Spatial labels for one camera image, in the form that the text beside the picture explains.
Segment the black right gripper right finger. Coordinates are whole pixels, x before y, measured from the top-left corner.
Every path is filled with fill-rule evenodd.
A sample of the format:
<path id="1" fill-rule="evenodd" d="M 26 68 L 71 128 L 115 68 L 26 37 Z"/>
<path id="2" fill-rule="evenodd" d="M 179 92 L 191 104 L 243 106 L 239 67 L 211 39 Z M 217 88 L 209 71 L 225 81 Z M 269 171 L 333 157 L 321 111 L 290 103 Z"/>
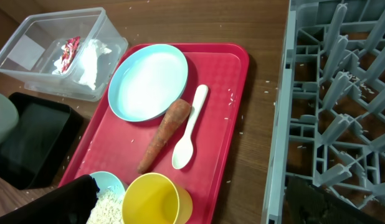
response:
<path id="1" fill-rule="evenodd" d="M 299 177 L 288 179 L 285 199 L 294 224 L 383 224 Z"/>

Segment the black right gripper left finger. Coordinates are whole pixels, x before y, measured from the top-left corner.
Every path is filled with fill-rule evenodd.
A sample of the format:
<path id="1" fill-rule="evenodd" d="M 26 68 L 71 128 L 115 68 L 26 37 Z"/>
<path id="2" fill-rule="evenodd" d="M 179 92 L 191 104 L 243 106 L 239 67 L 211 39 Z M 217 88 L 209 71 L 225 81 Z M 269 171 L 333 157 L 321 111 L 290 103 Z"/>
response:
<path id="1" fill-rule="evenodd" d="M 0 224 L 86 224 L 100 191 L 95 179 L 83 175 L 0 217 Z"/>

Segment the white rice pile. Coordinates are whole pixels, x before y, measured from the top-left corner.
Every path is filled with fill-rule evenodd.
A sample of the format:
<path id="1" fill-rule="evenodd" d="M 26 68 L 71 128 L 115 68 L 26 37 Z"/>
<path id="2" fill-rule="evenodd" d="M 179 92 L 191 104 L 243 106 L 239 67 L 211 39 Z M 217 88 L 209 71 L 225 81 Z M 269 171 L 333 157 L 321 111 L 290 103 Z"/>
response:
<path id="1" fill-rule="evenodd" d="M 98 200 L 90 212 L 87 224 L 123 224 L 122 197 L 106 189 L 98 194 Z"/>

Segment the green bowl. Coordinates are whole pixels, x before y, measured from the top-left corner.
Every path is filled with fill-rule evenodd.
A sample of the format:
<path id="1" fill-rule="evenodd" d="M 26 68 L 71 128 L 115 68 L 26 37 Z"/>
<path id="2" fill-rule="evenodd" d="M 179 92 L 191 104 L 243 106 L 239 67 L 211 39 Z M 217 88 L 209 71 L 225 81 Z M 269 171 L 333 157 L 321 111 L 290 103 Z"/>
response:
<path id="1" fill-rule="evenodd" d="M 0 144 L 6 140 L 18 121 L 19 114 L 15 105 L 9 98 L 0 94 Z"/>

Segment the white napkin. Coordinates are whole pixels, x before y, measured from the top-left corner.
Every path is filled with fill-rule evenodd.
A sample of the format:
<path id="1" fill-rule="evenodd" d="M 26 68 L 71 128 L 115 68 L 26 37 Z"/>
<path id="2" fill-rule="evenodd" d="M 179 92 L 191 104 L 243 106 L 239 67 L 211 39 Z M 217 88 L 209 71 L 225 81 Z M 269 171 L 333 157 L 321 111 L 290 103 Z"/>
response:
<path id="1" fill-rule="evenodd" d="M 64 48 L 65 48 L 65 45 L 61 46 L 61 49 L 63 51 L 64 51 Z M 80 76 L 80 78 L 77 78 L 77 83 L 80 85 L 88 86 L 91 90 L 95 90 L 97 73 L 98 73 L 98 58 L 103 54 L 109 54 L 111 52 L 112 50 L 109 49 L 107 47 L 107 44 L 104 44 L 102 41 L 98 39 L 89 40 L 85 50 L 81 54 L 80 62 L 82 64 L 83 73 Z M 60 58 L 54 62 L 55 70 L 52 72 L 53 75 L 62 75 L 65 73 L 65 72 L 62 73 L 60 71 L 61 70 Z"/>

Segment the red snack wrapper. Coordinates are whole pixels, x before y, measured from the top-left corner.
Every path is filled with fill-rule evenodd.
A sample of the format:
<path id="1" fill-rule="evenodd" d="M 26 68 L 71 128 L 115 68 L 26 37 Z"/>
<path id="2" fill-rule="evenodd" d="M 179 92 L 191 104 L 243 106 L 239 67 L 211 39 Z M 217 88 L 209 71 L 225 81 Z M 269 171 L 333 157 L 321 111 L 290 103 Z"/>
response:
<path id="1" fill-rule="evenodd" d="M 66 41 L 63 54 L 61 56 L 61 72 L 64 73 L 70 67 L 74 57 L 76 56 L 80 44 L 80 36 L 76 36 Z"/>

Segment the light blue rice bowl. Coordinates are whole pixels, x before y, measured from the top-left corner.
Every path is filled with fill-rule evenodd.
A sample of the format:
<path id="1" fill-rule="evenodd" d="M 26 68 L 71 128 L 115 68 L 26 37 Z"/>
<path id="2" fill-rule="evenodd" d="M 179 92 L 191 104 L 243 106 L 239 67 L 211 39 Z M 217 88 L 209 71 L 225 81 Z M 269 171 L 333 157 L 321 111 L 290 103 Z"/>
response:
<path id="1" fill-rule="evenodd" d="M 128 185 L 120 180 L 116 175 L 107 171 L 97 171 L 90 174 L 96 181 L 99 188 L 97 195 L 103 194 L 105 191 L 112 191 L 119 199 L 123 199 Z"/>

